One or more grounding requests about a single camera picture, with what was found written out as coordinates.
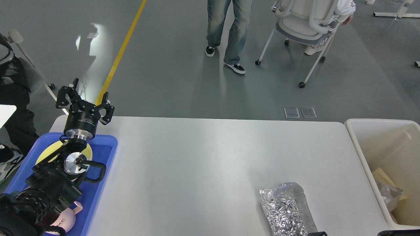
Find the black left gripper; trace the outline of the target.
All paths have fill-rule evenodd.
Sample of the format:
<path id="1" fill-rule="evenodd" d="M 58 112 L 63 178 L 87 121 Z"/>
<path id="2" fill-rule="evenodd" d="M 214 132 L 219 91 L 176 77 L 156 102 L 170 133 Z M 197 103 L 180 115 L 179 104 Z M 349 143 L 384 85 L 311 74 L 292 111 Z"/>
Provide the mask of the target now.
<path id="1" fill-rule="evenodd" d="M 91 140 L 96 135 L 98 121 L 103 125 L 111 122 L 114 114 L 114 106 L 108 100 L 109 92 L 105 92 L 100 105 L 94 107 L 94 111 L 89 109 L 82 111 L 82 98 L 77 92 L 78 78 L 75 78 L 72 84 L 62 86 L 57 94 L 56 108 L 63 109 L 69 106 L 69 115 L 64 127 L 64 135 L 70 138 L 79 138 Z M 100 110 L 106 111 L 101 116 Z"/>

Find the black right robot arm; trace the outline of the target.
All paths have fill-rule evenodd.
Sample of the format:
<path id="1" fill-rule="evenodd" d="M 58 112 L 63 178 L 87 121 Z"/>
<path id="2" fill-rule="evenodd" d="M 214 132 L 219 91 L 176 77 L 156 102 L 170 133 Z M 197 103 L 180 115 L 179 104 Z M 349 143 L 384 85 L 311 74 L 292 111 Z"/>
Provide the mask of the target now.
<path id="1" fill-rule="evenodd" d="M 411 230 L 385 230 L 377 234 L 377 236 L 419 236 L 420 229 Z M 324 231 L 309 233 L 306 236 L 327 236 Z"/>

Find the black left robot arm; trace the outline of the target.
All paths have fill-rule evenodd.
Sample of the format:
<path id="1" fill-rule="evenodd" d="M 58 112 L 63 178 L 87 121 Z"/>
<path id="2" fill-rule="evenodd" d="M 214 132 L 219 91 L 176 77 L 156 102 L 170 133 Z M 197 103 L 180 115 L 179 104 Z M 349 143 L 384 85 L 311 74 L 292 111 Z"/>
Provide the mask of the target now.
<path id="1" fill-rule="evenodd" d="M 96 134 L 98 122 L 108 124 L 114 106 L 103 95 L 100 105 L 81 99 L 78 79 L 59 89 L 56 108 L 69 107 L 59 148 L 36 164 L 26 179 L 27 188 L 13 197 L 1 194 L 1 234 L 5 236 L 42 236 L 45 232 L 66 235 L 63 226 L 53 226 L 59 216 L 82 195 L 84 182 L 98 183 L 106 173 L 104 163 L 89 160 L 82 152 Z"/>

